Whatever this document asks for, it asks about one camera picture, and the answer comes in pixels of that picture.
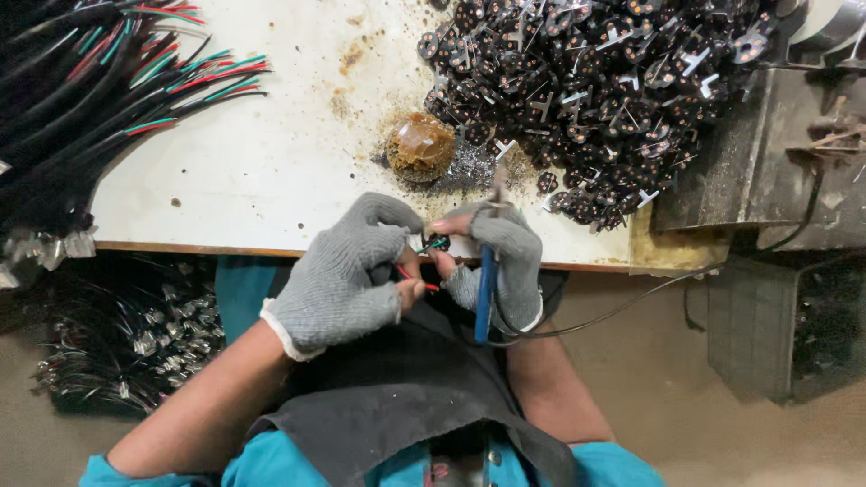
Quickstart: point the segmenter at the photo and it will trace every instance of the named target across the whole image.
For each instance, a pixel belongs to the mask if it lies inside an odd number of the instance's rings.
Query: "green wire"
[[[253,83],[257,83],[258,81],[259,81],[258,78],[253,78],[252,80],[245,81],[245,82],[243,82],[243,83],[241,83],[241,84],[231,85],[230,87],[225,88],[223,91],[221,91],[221,92],[219,92],[219,93],[217,93],[217,94],[212,94],[211,96],[205,98],[204,101],[205,101],[205,102],[207,102],[207,101],[211,101],[211,100],[213,100],[214,98],[216,98],[216,97],[218,97],[218,96],[222,96],[222,95],[224,95],[224,94],[227,94],[229,91],[234,91],[234,90],[236,90],[236,89],[238,89],[238,88],[247,87],[247,86],[249,86],[249,85],[251,85],[251,84],[253,84]]]
[[[155,122],[149,122],[149,123],[145,123],[145,124],[137,125],[137,126],[135,126],[135,127],[133,127],[133,128],[127,128],[126,130],[124,130],[124,132],[126,132],[126,133],[130,133],[130,132],[134,132],[134,131],[136,131],[136,130],[138,130],[138,129],[140,129],[140,128],[146,128],[146,127],[149,127],[149,126],[151,126],[151,125],[157,125],[157,124],[160,124],[160,123],[166,123],[167,121],[172,121],[172,120],[174,120],[174,119],[162,119],[162,120],[157,120],[157,121],[155,121]]]
[[[260,60],[264,59],[265,57],[267,57],[267,55],[257,55],[257,56],[250,57],[249,59],[245,59],[243,61],[239,61],[239,62],[236,62],[234,64],[230,64],[229,66],[226,66],[225,68],[222,68],[222,69],[216,71],[216,73],[214,73],[214,75],[219,75],[223,71],[229,71],[230,69],[237,68],[238,66],[241,66],[243,64],[249,64],[251,62],[260,61]]]
[[[439,242],[432,244],[430,247],[427,247],[426,249],[435,249],[436,247],[442,247],[443,245],[445,245],[445,241],[440,240]],[[421,252],[424,252],[424,251],[425,251],[425,249],[415,250],[415,253],[420,254]]]
[[[99,36],[99,34],[101,32],[102,32],[102,26],[97,27],[96,30],[93,32],[93,34],[91,34],[90,37],[81,46],[81,49],[78,49],[78,54],[82,55],[82,54],[86,53],[87,50],[90,49],[90,45],[94,43],[94,41],[96,40],[96,37]]]
[[[213,59],[213,58],[215,58],[215,57],[219,57],[219,56],[221,56],[221,55],[227,55],[228,53],[229,53],[229,49],[223,49],[223,50],[219,51],[219,52],[216,53],[216,54],[212,54],[212,55],[209,55],[209,56],[205,57],[205,58],[204,58],[203,60],[201,60],[201,61],[193,62],[191,65],[187,66],[186,68],[181,69],[180,72],[181,72],[181,73],[186,73],[187,71],[189,71],[189,70],[191,70],[191,69],[195,69],[195,68],[197,68],[197,67],[200,66],[203,62],[210,61],[211,59]]]
[[[145,81],[151,79],[153,76],[158,75],[159,70],[162,69],[163,66],[165,66],[169,62],[171,62],[171,57],[166,57],[160,64],[157,65],[156,68],[153,69],[153,71],[151,71],[151,73],[145,78]]]
[[[144,75],[150,73],[150,72],[151,72],[151,68],[152,68],[154,65],[159,64],[159,63],[162,62],[163,60],[166,60],[166,59],[170,58],[171,55],[173,55],[173,54],[174,54],[174,51],[171,50],[171,51],[168,51],[167,53],[161,55],[161,56],[158,57],[157,59],[154,59],[153,61],[148,62],[148,63],[147,63],[147,66],[144,66],[144,67],[141,69],[141,71],[139,71],[139,73],[138,73],[137,75],[135,75],[135,77],[132,78],[132,81],[129,82],[129,85],[130,85],[130,86],[134,85],[136,81],[138,81],[139,79],[141,79]]]
[[[125,14],[126,14],[126,13],[129,13],[129,12],[135,12],[135,13],[138,13],[138,14],[153,14],[153,15],[155,15],[155,16],[167,16],[167,17],[173,17],[173,18],[176,18],[176,19],[182,20],[182,21],[184,21],[184,22],[191,23],[191,24],[193,24],[193,25],[201,25],[201,23],[194,22],[194,21],[192,21],[192,20],[190,20],[190,19],[188,19],[188,18],[183,18],[183,17],[181,17],[181,16],[178,16],[178,15],[172,14],[171,12],[154,12],[153,10],[139,10],[139,9],[121,10],[121,12],[123,12],[123,13],[125,13]]]
[[[106,62],[108,62],[109,59],[111,59],[112,54],[114,54],[114,51],[116,51],[117,47],[120,46],[120,41],[123,40],[123,35],[127,32],[128,29],[129,29],[129,19],[126,19],[126,26],[124,27],[123,32],[121,32],[120,35],[117,36],[117,39],[114,41],[114,45],[112,45],[112,47],[108,50],[108,53],[106,54],[106,56],[102,58],[102,61],[100,61],[100,64],[104,65]]]

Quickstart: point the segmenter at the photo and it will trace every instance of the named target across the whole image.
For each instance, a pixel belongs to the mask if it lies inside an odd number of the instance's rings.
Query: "person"
[[[541,241],[519,211],[468,205],[433,228],[497,251],[497,328],[544,329]],[[615,443],[558,338],[466,339],[479,270],[430,249],[447,292],[425,295],[406,243],[422,230],[408,205],[363,195],[81,485],[663,485]],[[394,263],[410,278],[391,281]]]

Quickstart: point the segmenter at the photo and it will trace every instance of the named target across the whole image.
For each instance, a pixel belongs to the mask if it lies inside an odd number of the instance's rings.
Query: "concrete floor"
[[[554,322],[592,318],[659,282],[574,274]],[[686,329],[680,287],[565,344],[619,441],[673,487],[863,485],[866,382],[789,408],[735,396],[707,365],[706,335]],[[73,485],[87,457],[132,424],[56,416],[47,398],[29,392],[41,357],[25,334],[0,336],[0,472],[21,487]]]

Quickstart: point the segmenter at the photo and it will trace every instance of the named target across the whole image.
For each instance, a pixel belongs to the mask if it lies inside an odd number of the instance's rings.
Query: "gray knit glove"
[[[368,192],[333,228],[322,231],[292,268],[286,287],[261,313],[288,356],[310,360],[326,347],[398,321],[406,299],[403,287],[393,282],[372,287],[367,271],[397,260],[406,236],[422,228],[421,218],[407,204]],[[414,288],[409,292],[417,298],[423,284]]]
[[[439,233],[460,233],[448,228],[451,222],[471,213],[469,237],[478,244],[489,244],[499,256],[499,279],[493,307],[498,315],[492,323],[505,333],[513,334],[500,320],[513,328],[532,329],[540,320],[542,312],[538,275],[541,267],[541,239],[529,228],[523,215],[512,206],[503,208],[499,218],[492,218],[492,206],[488,201],[465,205],[451,211],[445,220],[436,222],[434,230]],[[459,265],[443,284],[461,307],[475,311],[481,269],[471,270]]]

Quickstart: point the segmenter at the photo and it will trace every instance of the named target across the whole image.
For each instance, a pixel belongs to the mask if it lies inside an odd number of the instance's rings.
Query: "stain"
[[[348,23],[349,25],[354,25],[355,27],[358,27],[364,21],[365,18],[366,18],[366,15],[364,15],[364,14],[361,14],[359,16],[354,16],[354,17],[347,17],[346,23]]]
[[[599,258],[595,259],[595,261],[593,261],[593,262],[597,263],[597,264],[601,264],[601,265],[605,265],[607,263],[629,263],[629,261],[627,261],[627,260],[617,259],[615,257],[607,257],[607,258],[599,257]]]
[[[385,169],[391,169],[391,162],[388,160],[388,156],[384,153],[372,155],[370,161],[373,164],[378,164],[384,167]]]
[[[362,57],[364,57],[364,50],[357,43],[353,42],[349,50],[339,59],[339,73],[343,76],[348,76],[349,70],[352,69],[352,66],[358,64],[358,61]]]
[[[335,95],[331,98],[331,113],[333,116],[337,117],[337,120],[345,120],[349,118],[349,114],[352,112],[352,106],[349,105],[349,101],[346,100],[346,96],[344,95],[345,90],[341,90],[337,88],[333,90]]]

